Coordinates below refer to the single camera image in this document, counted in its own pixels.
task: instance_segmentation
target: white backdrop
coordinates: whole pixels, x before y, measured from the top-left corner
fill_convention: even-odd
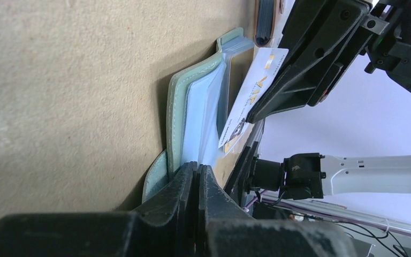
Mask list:
[[[267,118],[261,158],[282,162],[297,153],[341,157],[411,155],[411,93],[359,56],[329,97]],[[327,201],[411,224],[411,195],[353,193]]]

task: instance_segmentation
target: cable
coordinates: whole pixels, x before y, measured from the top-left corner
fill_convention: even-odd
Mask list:
[[[284,194],[286,193],[286,191],[283,191],[283,193],[281,193],[281,195],[279,196],[279,198],[278,198],[278,200],[276,200],[275,202],[273,202],[273,203],[265,203],[265,202],[262,202],[261,201],[261,198],[260,198],[260,194],[259,194],[259,192],[256,192],[256,195],[258,195],[259,196],[259,203],[261,203],[262,205],[265,205],[265,206],[267,206],[267,207],[273,207],[273,206],[275,206],[275,205],[277,205],[277,204],[279,204],[279,202],[281,202],[281,200],[283,199],[283,196],[284,196]]]
[[[260,201],[261,201],[261,196],[262,196],[263,194],[265,194],[267,191],[268,191],[268,190],[263,190],[261,193],[256,192],[256,196],[253,197],[253,199],[252,199],[247,205],[245,205],[245,207],[243,208],[243,210],[244,210],[245,212],[249,212],[250,207],[251,207],[257,200],[259,200],[259,202],[260,202]]]
[[[391,232],[387,232],[388,234],[390,234],[390,236],[396,241],[396,243],[398,243],[399,247],[401,247],[403,253],[401,253],[401,251],[399,249],[397,249],[396,247],[394,247],[396,249],[396,251],[398,251],[402,256],[404,257],[409,257],[409,255],[407,255],[406,249],[404,249],[404,247],[402,246],[402,244],[398,241],[398,239],[391,233]]]
[[[377,240],[377,241],[379,242],[379,244],[381,244],[383,247],[385,247],[387,250],[389,250],[391,253],[393,253],[396,257],[409,257],[409,256],[407,256],[406,250],[401,246],[401,244],[399,243],[399,241],[397,240],[397,238],[394,237],[394,235],[393,235],[391,232],[389,232],[389,231],[385,234],[385,236],[383,236],[383,237],[377,237],[377,236],[376,236],[374,233],[372,233],[369,229],[367,229],[367,228],[365,228],[365,227],[363,227],[363,226],[361,226],[361,225],[359,225],[359,224],[352,223],[352,222],[345,222],[345,221],[327,221],[327,220],[324,220],[324,219],[317,219],[316,217],[313,217],[313,216],[310,217],[310,218],[314,218],[314,219],[316,219],[316,220],[322,220],[322,221],[326,221],[326,222],[332,222],[332,223],[334,223],[334,224],[336,224],[336,225],[338,225],[338,226],[340,226],[340,227],[342,227],[342,228],[344,228],[344,229],[350,230],[350,231],[352,231],[352,232],[354,232],[354,233],[360,234],[360,235],[362,235],[362,236],[374,238],[375,240]],[[354,229],[348,228],[348,227],[346,227],[346,226],[340,225],[339,223],[344,223],[344,224],[350,224],[350,225],[358,226],[359,228],[365,230],[369,235],[367,235],[367,234],[365,234],[365,233],[362,233],[362,232],[359,232],[359,231],[356,231],[356,230],[354,230]],[[389,235],[391,235],[391,236],[394,238],[394,240],[396,240],[396,242],[400,245],[400,247],[401,247],[402,250],[405,252],[405,254],[402,254],[402,253],[401,253],[402,256],[400,256],[400,255],[397,254],[394,250],[392,250],[391,248],[389,248],[387,245],[385,245],[385,244],[381,241],[381,239],[385,239],[385,238],[387,238]]]
[[[355,238],[354,236],[352,236],[352,234],[351,233],[348,233],[348,232],[345,232],[348,236],[350,236],[350,237],[352,237],[352,238]]]
[[[399,228],[394,228],[393,226],[388,225],[384,225],[384,224],[378,224],[374,221],[362,221],[362,220],[358,220],[356,218],[349,218],[349,217],[343,217],[337,214],[330,214],[330,213],[324,213],[318,210],[311,210],[307,207],[302,207],[297,205],[296,203],[289,203],[288,201],[281,201],[279,204],[277,204],[276,206],[277,208],[284,208],[284,209],[288,209],[290,211],[295,211],[298,213],[309,213],[311,215],[316,215],[318,217],[324,217],[324,218],[328,218],[330,220],[346,220],[346,221],[350,221],[356,224],[362,224],[365,226],[369,226],[372,228],[376,228],[376,229],[380,229],[382,231],[385,231],[387,227],[389,227],[389,230],[392,232],[396,232],[400,235],[403,236],[407,236],[407,237],[411,237],[411,231],[410,230],[405,230],[405,229],[399,229]]]
[[[395,256],[401,257],[401,256],[399,256],[399,254],[397,254],[395,251],[393,251],[391,248],[389,248],[387,245],[385,245],[385,244],[380,240],[380,239],[382,239],[382,238],[376,237],[376,235],[375,235],[374,233],[372,233],[371,231],[369,231],[369,229],[367,229],[367,228],[365,228],[365,227],[363,227],[363,226],[361,226],[361,225],[358,225],[358,224],[355,224],[355,223],[351,223],[351,222],[335,222],[335,223],[351,224],[351,225],[358,226],[359,228],[366,230],[366,232],[368,232],[368,233],[371,235],[370,237],[372,237],[372,238],[374,238],[375,240],[377,240],[380,245],[382,245],[382,246],[385,247],[387,250],[389,250],[390,252],[392,252]],[[351,230],[350,228],[348,228],[348,227],[346,227],[346,226],[339,225],[339,224],[337,224],[337,225],[340,226],[340,227],[342,227],[342,228]]]
[[[340,225],[340,224],[337,224],[337,225],[340,226],[340,227],[342,227],[342,228],[345,228],[345,229],[347,229],[347,230],[350,230],[350,231],[352,231],[352,232],[354,232],[354,233],[357,233],[357,234],[359,234],[359,235],[365,236],[365,237],[371,237],[371,238],[374,238],[374,239],[385,239],[385,238],[389,237],[388,234],[385,234],[383,237],[378,237],[378,236],[376,236],[375,234],[373,234],[371,231],[369,231],[368,229],[366,229],[366,228],[363,227],[363,226],[360,226],[360,225],[354,224],[354,223],[347,223],[347,224],[351,224],[351,225],[354,225],[354,226],[358,226],[359,228],[362,228],[362,229],[368,231],[370,234],[367,235],[367,234],[365,234],[365,233],[356,231],[356,230],[351,229],[351,228],[348,228],[348,227],[346,227],[346,226],[343,226],[343,225]]]

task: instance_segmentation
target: purple cable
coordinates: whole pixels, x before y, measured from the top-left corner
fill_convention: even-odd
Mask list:
[[[260,195],[263,195],[267,192],[267,190],[263,190]],[[248,212],[249,208],[257,201],[257,196],[253,197],[253,199],[247,204],[245,205],[245,207],[243,208],[244,211]]]
[[[263,201],[267,202],[267,203],[273,203],[274,202],[274,201],[271,201],[271,200],[263,200]],[[285,203],[285,202],[280,202],[276,206],[288,208],[290,210],[297,211],[299,213],[309,213],[311,215],[315,215],[315,216],[319,216],[319,217],[327,217],[327,218],[332,219],[332,220],[339,220],[339,221],[342,221],[342,222],[350,222],[350,223],[355,223],[355,224],[360,224],[360,225],[365,225],[365,226],[371,226],[371,227],[376,228],[376,229],[381,229],[382,231],[385,231],[385,229],[386,229],[386,227],[382,226],[382,225],[372,224],[372,223],[365,222],[365,221],[353,220],[351,218],[342,218],[342,217],[339,217],[339,216],[333,216],[333,215],[326,214],[326,213],[320,213],[318,211],[313,211],[313,210],[308,210],[308,209],[305,209],[305,208],[300,208],[300,207],[297,207],[297,206],[293,206],[293,205],[290,205],[289,203]],[[398,229],[394,229],[394,228],[389,228],[389,231],[394,232],[394,233],[398,233],[398,234],[401,234],[401,235],[404,235],[404,236],[411,237],[411,233],[406,232],[406,231],[402,231],[402,230],[398,230]]]

